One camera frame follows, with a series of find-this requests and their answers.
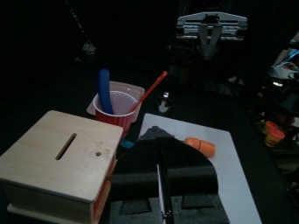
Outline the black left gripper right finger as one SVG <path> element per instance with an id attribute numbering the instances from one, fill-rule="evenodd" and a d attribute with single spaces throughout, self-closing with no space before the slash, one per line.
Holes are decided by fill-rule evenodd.
<path id="1" fill-rule="evenodd" d="M 156 131 L 159 198 L 164 224 L 229 224 L 211 161 L 165 130 Z"/>

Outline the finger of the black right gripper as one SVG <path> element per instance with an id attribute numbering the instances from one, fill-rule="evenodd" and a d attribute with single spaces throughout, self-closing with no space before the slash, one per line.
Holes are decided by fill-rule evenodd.
<path id="1" fill-rule="evenodd" d="M 200 52 L 201 56 L 205 60 L 211 58 L 211 42 L 208 40 L 208 26 L 205 24 L 201 24 L 199 26 L 199 39 L 200 39 Z"/>
<path id="2" fill-rule="evenodd" d="M 216 44 L 220 39 L 220 34 L 221 34 L 221 25 L 213 25 L 211 35 L 211 57 L 216 52 Z"/>

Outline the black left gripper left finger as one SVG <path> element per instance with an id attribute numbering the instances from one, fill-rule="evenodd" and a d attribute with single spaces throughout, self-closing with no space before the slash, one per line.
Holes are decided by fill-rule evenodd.
<path id="1" fill-rule="evenodd" d="M 163 224 L 159 201 L 155 137 L 149 128 L 116 162 L 109 224 Z"/>

